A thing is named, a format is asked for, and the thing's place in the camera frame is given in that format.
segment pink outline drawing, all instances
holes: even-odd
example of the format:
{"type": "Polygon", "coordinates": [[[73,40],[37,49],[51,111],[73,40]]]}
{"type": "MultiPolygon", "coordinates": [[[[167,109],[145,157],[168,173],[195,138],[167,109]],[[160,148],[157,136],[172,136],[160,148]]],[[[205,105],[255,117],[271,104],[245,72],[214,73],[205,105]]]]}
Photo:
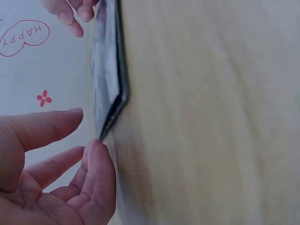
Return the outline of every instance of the pink outline drawing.
{"type": "Polygon", "coordinates": [[[14,53],[13,55],[4,55],[4,54],[2,54],[1,52],[0,52],[0,55],[2,55],[2,56],[4,56],[4,57],[12,57],[12,56],[15,56],[15,55],[17,55],[17,54],[24,48],[25,45],[28,45],[28,46],[39,46],[39,45],[42,45],[43,43],[45,43],[45,41],[49,38],[49,35],[50,35],[50,27],[49,27],[46,23],[44,23],[44,22],[42,22],[42,21],[39,21],[39,20],[20,20],[19,22],[17,22],[14,26],[12,26],[11,28],[9,28],[9,29],[3,34],[3,36],[2,36],[1,39],[0,39],[0,42],[2,41],[2,39],[4,38],[4,36],[5,36],[5,35],[6,35],[13,27],[15,27],[16,25],[18,25],[19,23],[24,22],[24,21],[38,22],[38,23],[42,23],[42,24],[46,25],[46,27],[48,28],[48,36],[46,37],[46,39],[45,39],[42,43],[39,43],[39,44],[37,44],[37,45],[30,45],[30,44],[28,44],[26,41],[24,41],[24,42],[23,42],[23,45],[22,45],[22,47],[21,47],[21,49],[20,49],[19,51],[17,51],[16,53],[14,53]]]}

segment red flower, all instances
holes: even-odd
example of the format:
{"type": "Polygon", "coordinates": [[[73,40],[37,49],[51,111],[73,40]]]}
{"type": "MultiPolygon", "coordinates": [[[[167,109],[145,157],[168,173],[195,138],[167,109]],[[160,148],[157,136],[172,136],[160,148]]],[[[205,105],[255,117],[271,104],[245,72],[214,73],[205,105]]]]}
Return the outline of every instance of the red flower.
{"type": "Polygon", "coordinates": [[[37,99],[41,101],[40,106],[43,107],[45,105],[45,102],[51,103],[52,99],[50,97],[47,97],[47,90],[43,91],[43,96],[38,95],[37,99]]]}

